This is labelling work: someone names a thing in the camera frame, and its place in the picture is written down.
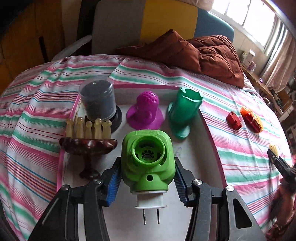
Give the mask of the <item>person's right hand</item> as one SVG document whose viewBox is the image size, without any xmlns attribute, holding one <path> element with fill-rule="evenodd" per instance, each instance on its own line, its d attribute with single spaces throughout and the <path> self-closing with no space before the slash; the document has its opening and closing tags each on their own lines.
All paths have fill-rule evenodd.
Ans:
<svg viewBox="0 0 296 241">
<path fill-rule="evenodd" d="M 295 194 L 288 189 L 287 181 L 284 178 L 280 179 L 280 185 L 277 188 L 274 200 L 280 203 L 277 208 L 276 222 L 271 229 L 274 232 L 281 232 L 286 230 L 292 221 L 295 220 Z"/>
</svg>

